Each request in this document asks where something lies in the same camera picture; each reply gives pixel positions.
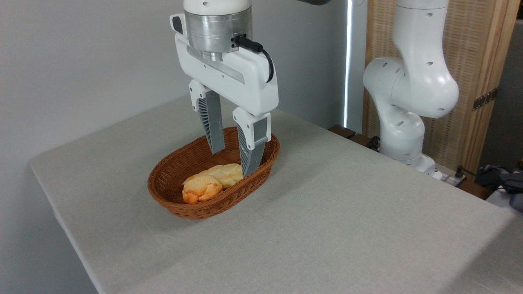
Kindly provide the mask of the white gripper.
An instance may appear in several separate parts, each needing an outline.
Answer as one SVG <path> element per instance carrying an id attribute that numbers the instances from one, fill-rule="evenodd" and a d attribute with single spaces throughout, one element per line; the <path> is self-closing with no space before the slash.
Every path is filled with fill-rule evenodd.
<path id="1" fill-rule="evenodd" d="M 170 25 L 176 32 L 181 68 L 193 79 L 189 83 L 191 104 L 213 154 L 225 149 L 220 95 L 239 106 L 233 111 L 233 118 L 237 123 L 243 178 L 248 177 L 259 168 L 265 143 L 271 140 L 269 112 L 279 103 L 276 75 L 266 82 L 267 58 L 245 48 L 224 53 L 222 61 L 205 59 L 202 52 L 190 45 L 182 13 L 171 15 Z"/>

